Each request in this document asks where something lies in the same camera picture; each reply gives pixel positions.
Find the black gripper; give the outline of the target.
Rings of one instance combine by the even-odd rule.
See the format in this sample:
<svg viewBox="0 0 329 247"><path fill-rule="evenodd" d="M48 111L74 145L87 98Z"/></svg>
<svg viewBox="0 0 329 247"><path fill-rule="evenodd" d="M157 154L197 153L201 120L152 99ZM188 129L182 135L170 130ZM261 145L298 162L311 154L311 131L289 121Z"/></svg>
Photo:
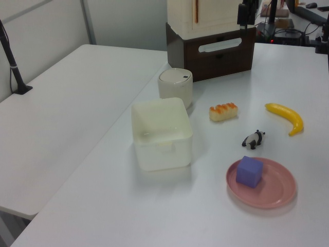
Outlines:
<svg viewBox="0 0 329 247"><path fill-rule="evenodd" d="M258 8L258 0L243 0L243 3L239 4L237 24L240 26L240 33L242 36L246 35L247 29L255 27Z"/></svg>

